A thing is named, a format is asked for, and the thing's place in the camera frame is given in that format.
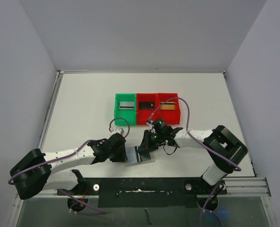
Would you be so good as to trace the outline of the black VIP card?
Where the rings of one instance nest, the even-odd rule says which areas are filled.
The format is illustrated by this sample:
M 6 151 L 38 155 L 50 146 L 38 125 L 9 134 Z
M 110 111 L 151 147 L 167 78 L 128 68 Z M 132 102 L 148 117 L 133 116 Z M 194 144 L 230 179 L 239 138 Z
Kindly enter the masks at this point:
M 136 149 L 136 160 L 138 164 L 148 163 L 153 161 L 150 152 L 139 152 L 139 147 Z

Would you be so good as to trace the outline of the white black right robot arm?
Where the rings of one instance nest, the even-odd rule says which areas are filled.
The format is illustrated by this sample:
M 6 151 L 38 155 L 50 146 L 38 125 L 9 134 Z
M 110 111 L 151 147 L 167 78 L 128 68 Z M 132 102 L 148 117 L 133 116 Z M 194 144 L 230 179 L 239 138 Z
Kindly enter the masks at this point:
M 142 142 L 137 150 L 139 154 L 152 152 L 159 147 L 198 147 L 208 151 L 213 160 L 202 179 L 213 186 L 223 177 L 234 171 L 240 171 L 239 164 L 247 155 L 248 149 L 228 128 L 223 125 L 212 130 L 187 130 L 182 127 L 153 126 L 145 130 Z

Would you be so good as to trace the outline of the red middle plastic bin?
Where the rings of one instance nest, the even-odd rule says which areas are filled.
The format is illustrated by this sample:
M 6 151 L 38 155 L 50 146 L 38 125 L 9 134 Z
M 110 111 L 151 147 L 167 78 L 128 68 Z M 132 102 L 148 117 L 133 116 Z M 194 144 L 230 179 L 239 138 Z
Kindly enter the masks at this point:
M 136 94 L 136 123 L 146 125 L 147 119 L 156 109 L 156 93 L 137 93 Z

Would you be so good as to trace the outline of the aluminium frame rail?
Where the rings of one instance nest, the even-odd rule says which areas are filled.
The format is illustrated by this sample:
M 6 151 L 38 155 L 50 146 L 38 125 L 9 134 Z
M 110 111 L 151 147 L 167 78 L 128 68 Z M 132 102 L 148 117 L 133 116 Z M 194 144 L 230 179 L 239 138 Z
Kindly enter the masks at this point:
M 245 197 L 247 196 L 260 197 L 260 196 L 271 195 L 271 191 L 266 178 L 226 177 L 220 180 L 219 187 L 221 189 L 227 190 L 226 195 L 245 196 Z M 57 194 L 57 190 L 60 189 L 51 189 L 47 191 L 53 191 Z

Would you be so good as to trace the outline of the beige leather card holder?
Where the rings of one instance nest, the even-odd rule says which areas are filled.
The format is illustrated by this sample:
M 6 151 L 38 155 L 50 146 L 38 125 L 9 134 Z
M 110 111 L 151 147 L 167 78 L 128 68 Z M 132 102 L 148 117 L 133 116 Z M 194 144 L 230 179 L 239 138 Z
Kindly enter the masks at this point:
M 155 162 L 155 157 L 152 152 L 139 153 L 138 149 L 139 147 L 137 146 L 125 149 L 127 157 L 125 162 L 126 167 Z

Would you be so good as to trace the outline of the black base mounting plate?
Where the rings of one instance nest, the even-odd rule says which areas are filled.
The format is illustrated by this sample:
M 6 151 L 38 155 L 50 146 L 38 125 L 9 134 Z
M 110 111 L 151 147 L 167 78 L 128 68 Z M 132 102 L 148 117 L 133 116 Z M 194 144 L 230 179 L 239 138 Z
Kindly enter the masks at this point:
M 57 195 L 97 196 L 98 208 L 196 208 L 199 199 L 211 193 L 227 194 L 226 189 L 209 185 L 201 177 L 85 178 L 72 190 Z

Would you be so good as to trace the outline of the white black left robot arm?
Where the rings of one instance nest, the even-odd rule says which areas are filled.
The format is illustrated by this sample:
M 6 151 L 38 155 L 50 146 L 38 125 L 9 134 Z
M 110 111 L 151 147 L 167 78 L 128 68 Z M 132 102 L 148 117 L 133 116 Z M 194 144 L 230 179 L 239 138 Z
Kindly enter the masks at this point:
M 44 190 L 72 190 L 83 182 L 76 166 L 105 162 L 124 162 L 126 139 L 118 132 L 107 139 L 87 140 L 80 147 L 43 153 L 29 151 L 10 171 L 9 184 L 14 185 L 20 199 L 27 200 Z

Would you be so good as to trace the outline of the red right plastic bin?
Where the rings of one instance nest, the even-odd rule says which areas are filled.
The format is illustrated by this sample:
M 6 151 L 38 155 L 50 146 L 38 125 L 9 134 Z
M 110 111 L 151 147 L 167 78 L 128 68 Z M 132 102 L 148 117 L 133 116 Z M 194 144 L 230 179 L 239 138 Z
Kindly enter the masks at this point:
M 157 93 L 157 106 L 161 105 L 168 99 L 178 97 L 177 93 Z M 163 104 L 157 110 L 157 117 L 162 118 L 167 125 L 178 125 L 181 119 L 181 110 L 179 99 L 173 99 Z

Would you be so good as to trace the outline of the black card in red bin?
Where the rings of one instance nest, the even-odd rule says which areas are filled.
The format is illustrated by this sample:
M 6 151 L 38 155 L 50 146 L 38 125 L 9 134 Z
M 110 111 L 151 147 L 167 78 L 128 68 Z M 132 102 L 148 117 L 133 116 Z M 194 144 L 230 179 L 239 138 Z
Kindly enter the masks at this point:
M 139 102 L 138 108 L 139 108 L 139 110 L 154 110 L 155 103 L 142 101 L 142 102 Z

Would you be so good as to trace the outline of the silver card in green bin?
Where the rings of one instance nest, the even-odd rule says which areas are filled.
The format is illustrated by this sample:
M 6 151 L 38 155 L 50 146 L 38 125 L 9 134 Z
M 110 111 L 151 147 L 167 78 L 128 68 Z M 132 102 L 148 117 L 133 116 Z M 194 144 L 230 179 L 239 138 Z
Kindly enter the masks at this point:
M 120 110 L 134 110 L 135 104 L 133 101 L 121 101 L 119 102 Z

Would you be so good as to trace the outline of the gold card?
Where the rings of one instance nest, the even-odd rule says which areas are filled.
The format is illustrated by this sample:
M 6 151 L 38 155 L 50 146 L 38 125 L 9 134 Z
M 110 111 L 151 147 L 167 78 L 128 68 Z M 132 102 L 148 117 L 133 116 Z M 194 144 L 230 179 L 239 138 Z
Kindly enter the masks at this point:
M 161 110 L 175 110 L 175 102 L 169 101 L 169 102 L 162 102 L 160 103 L 160 109 Z

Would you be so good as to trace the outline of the red plastic bin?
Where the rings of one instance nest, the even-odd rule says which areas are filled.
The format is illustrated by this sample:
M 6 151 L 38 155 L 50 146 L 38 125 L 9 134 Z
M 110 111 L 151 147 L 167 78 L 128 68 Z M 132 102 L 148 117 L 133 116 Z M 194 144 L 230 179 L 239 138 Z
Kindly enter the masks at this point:
M 137 93 L 136 94 L 136 123 L 146 125 L 147 119 L 156 109 L 156 93 Z
M 177 93 L 157 93 L 157 106 L 161 105 L 168 99 L 178 97 Z M 157 117 L 162 118 L 167 125 L 178 125 L 181 119 L 181 110 L 179 99 L 173 99 L 163 104 L 157 110 Z

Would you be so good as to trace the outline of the green plastic bin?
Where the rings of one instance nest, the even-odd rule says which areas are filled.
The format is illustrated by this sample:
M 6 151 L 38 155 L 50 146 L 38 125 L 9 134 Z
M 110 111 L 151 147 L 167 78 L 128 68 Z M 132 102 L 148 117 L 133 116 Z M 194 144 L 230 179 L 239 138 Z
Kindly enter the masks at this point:
M 136 94 L 135 93 L 123 93 L 115 94 L 114 103 L 114 118 L 115 125 L 126 126 L 127 122 L 130 125 L 136 125 Z

